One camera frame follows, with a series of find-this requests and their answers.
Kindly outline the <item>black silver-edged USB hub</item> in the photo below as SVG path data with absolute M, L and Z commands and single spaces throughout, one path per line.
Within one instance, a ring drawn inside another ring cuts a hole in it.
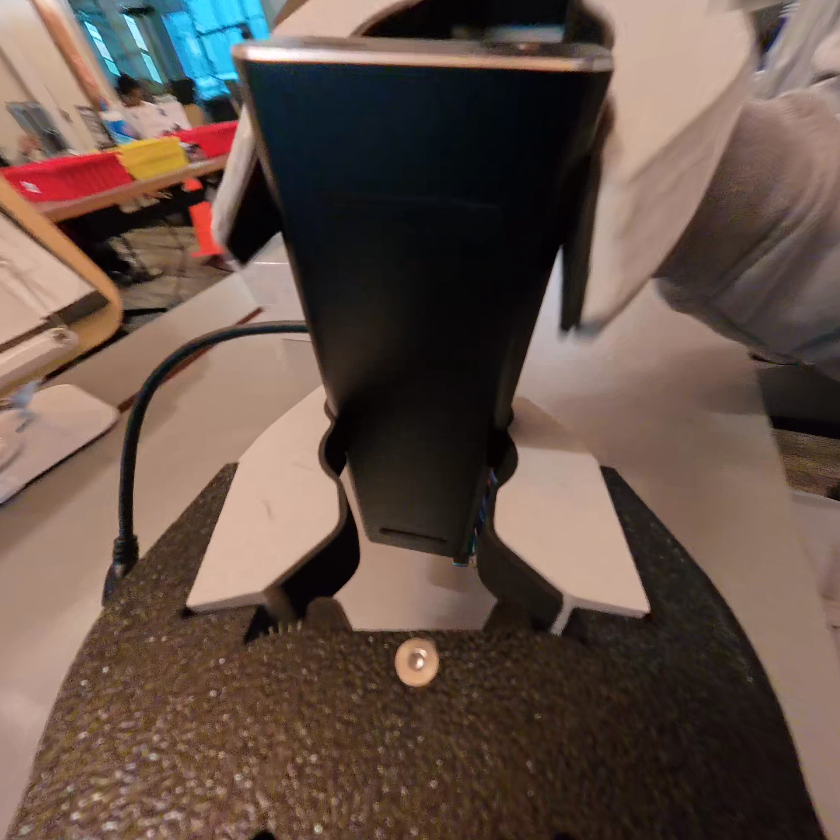
M 613 56 L 277 37 L 234 62 L 364 530 L 461 557 Z

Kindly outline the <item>long wooden table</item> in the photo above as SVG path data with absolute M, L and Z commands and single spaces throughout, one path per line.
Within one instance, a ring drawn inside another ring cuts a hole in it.
M 35 209 L 48 220 L 58 223 L 68 219 L 89 215 L 107 207 L 124 205 L 141 197 L 158 197 L 159 194 L 178 185 L 189 184 L 200 178 L 222 172 L 227 164 L 228 154 L 213 159 L 191 163 L 177 171 L 131 184 L 113 187 L 105 192 L 81 198 L 51 203 L 37 203 Z

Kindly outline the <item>orange traffic cone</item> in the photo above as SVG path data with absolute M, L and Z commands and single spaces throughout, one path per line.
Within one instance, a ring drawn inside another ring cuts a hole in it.
M 224 248 L 216 241 L 213 230 L 212 204 L 204 198 L 189 207 L 197 250 L 191 253 L 194 259 L 214 259 L 224 256 Z

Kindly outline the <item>white desk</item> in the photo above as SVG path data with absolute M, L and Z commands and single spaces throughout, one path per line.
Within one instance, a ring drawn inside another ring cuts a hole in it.
M 597 340 L 560 341 L 552 280 L 523 394 L 615 468 L 728 601 L 771 678 L 814 804 L 838 838 L 838 660 L 745 350 L 646 289 Z M 136 513 L 157 540 L 319 383 L 308 343 L 241 339 L 157 392 Z M 2 507 L 2 836 L 70 663 L 100 612 L 122 426 Z

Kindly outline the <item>red plastic bin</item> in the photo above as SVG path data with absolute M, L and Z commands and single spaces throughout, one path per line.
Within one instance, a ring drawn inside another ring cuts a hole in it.
M 183 144 L 197 147 L 207 159 L 230 153 L 238 128 L 238 121 L 200 125 L 175 132 Z
M 5 167 L 3 178 L 30 203 L 75 201 L 133 183 L 113 152 Z

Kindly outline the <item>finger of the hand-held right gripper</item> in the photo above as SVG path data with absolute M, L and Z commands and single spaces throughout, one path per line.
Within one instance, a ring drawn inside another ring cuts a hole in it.
M 593 146 L 573 170 L 560 330 L 604 330 L 652 279 L 706 193 L 755 67 L 735 2 L 568 2 L 565 38 L 611 53 Z
M 280 208 L 259 156 L 255 121 L 244 105 L 213 200 L 213 236 L 227 258 L 244 267 L 283 228 Z

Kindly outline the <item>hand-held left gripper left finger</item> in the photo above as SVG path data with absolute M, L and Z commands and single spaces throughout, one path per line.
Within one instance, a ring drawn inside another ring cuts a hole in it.
M 335 540 L 350 505 L 346 465 L 322 385 L 257 437 L 233 482 L 186 597 L 193 613 L 262 606 L 272 617 L 295 614 L 281 586 L 313 569 Z M 333 442 L 336 448 L 329 445 Z

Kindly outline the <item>white stand base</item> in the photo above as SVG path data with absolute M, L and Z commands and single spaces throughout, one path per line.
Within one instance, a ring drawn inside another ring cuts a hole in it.
M 75 385 L 29 383 L 2 400 L 1 503 L 105 435 L 119 410 Z

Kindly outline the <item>white paper sheet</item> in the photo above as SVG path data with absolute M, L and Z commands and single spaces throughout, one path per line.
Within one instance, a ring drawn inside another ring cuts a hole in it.
M 1 351 L 68 329 L 109 301 L 1 212 Z

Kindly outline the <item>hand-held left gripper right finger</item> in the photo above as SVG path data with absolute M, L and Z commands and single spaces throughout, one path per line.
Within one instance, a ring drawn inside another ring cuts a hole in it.
M 556 635 L 576 610 L 649 614 L 601 467 L 556 418 L 522 396 L 512 404 L 497 480 L 477 570 L 500 604 Z

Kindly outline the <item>yellow plastic bin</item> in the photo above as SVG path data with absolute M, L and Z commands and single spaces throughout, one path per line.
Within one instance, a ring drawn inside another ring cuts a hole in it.
M 136 182 L 174 173 L 190 163 L 182 143 L 174 135 L 125 143 L 115 154 Z

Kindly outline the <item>large window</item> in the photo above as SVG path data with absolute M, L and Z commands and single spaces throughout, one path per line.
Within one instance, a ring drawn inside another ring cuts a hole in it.
M 237 80 L 233 47 L 263 39 L 278 2 L 69 1 L 105 77 L 126 75 L 153 89 L 191 79 L 200 102 Z

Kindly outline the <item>wooden board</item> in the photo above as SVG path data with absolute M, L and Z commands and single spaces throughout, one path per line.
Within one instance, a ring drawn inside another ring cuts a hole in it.
M 41 354 L 32 360 L 25 357 L 22 343 L 3 351 L 1 397 L 5 398 L 27 383 L 52 377 L 110 340 L 122 323 L 123 304 L 110 278 L 54 223 L 18 195 L 4 178 L 1 180 L 1 205 L 2 215 L 13 220 L 38 247 L 84 279 L 105 300 L 99 309 L 69 322 L 46 314 L 46 330 L 25 339 L 26 343 L 41 349 Z

